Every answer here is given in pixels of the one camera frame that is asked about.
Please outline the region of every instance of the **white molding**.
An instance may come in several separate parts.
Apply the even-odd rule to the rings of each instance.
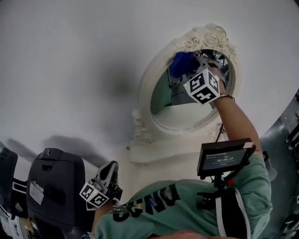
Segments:
[[[165,72],[170,66],[173,57],[177,52],[191,52],[200,49],[213,49],[221,52],[226,56],[230,66],[230,82],[231,86],[229,94],[235,98],[240,89],[242,70],[238,54],[235,46],[229,41],[226,31],[209,23],[204,27],[195,27],[184,36],[173,39],[167,44],[152,60],[147,67],[139,89],[138,109],[133,112],[135,122],[134,139],[131,145],[146,145],[165,138],[184,138],[188,135],[192,136],[206,136],[210,127],[214,127],[219,121],[220,117],[216,109],[214,109],[207,117],[205,117],[197,127],[172,131],[158,125],[151,112],[150,101],[154,88]]]

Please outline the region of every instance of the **black cable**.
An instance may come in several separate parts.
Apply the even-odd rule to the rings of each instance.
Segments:
[[[221,124],[220,130],[219,130],[219,134],[218,134],[217,139],[216,139],[215,142],[218,142],[218,139],[219,139],[219,137],[220,137],[220,134],[221,134],[222,129],[223,129],[223,124]]]

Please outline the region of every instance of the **ornate mirror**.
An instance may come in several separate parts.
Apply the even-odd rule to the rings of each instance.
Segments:
[[[183,60],[174,67],[178,55]],[[212,23],[193,28],[165,46],[143,76],[138,109],[133,111],[136,144],[193,132],[207,134],[207,130],[202,130],[217,119],[217,109],[213,102],[196,103],[184,89],[184,83],[208,67],[207,63],[218,67],[227,92],[236,96],[241,84],[241,66],[226,31]]]

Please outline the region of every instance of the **blue object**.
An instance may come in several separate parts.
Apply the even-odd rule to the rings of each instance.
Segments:
[[[190,70],[197,70],[199,63],[192,52],[178,52],[173,58],[170,73],[174,78],[179,78]]]

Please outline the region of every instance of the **white strap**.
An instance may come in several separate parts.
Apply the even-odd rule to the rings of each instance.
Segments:
[[[216,198],[216,215],[217,215],[217,226],[219,236],[226,237],[223,220],[222,220],[222,205],[221,205],[221,197]]]
[[[92,234],[91,232],[87,232],[88,233],[88,236],[90,237],[90,239],[95,239],[95,235]]]

